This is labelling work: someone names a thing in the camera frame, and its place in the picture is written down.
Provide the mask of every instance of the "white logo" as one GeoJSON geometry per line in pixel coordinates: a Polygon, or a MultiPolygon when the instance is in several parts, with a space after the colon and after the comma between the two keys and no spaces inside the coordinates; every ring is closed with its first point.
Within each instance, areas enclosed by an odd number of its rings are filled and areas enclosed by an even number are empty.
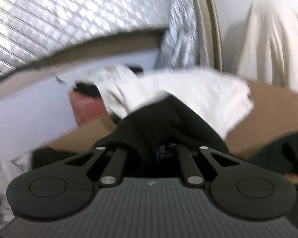
{"type": "Polygon", "coordinates": [[[150,185],[150,186],[153,186],[154,184],[156,184],[156,182],[154,182],[154,181],[148,182],[148,185],[150,185]]]}

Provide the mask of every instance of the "gray ribbed panel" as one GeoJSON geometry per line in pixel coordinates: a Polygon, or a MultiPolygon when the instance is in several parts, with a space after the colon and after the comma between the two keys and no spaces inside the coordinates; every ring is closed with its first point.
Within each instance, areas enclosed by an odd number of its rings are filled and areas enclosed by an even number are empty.
{"type": "Polygon", "coordinates": [[[183,187],[178,179],[125,178],[119,187],[100,190],[87,209],[70,218],[52,223],[17,218],[1,235],[4,238],[298,238],[298,230],[284,217],[261,223],[229,217],[215,208],[202,190],[183,187]]]}

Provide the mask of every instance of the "red fabric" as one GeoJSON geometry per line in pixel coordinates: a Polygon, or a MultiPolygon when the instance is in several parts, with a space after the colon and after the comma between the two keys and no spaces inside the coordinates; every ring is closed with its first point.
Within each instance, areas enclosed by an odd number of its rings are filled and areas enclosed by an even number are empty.
{"type": "Polygon", "coordinates": [[[70,102],[79,125],[107,114],[101,97],[90,97],[79,92],[70,92],[70,102]]]}

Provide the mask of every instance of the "red object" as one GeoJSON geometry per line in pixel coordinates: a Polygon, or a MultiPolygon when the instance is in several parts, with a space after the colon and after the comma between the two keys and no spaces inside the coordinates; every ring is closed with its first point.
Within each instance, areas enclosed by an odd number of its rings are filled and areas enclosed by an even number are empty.
{"type": "Polygon", "coordinates": [[[79,125],[101,115],[108,114],[100,96],[90,97],[76,91],[71,91],[70,102],[76,122],[79,125]]]}

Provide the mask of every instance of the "metal pin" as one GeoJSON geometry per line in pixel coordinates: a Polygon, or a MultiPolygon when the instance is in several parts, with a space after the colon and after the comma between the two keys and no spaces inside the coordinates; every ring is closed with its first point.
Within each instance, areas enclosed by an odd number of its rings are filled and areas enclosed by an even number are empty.
{"type": "Polygon", "coordinates": [[[103,184],[113,184],[116,182],[116,178],[113,176],[104,176],[100,179],[103,184]]]}
{"type": "Polygon", "coordinates": [[[201,184],[203,182],[203,178],[200,176],[190,176],[188,178],[188,182],[190,184],[201,184]]]}

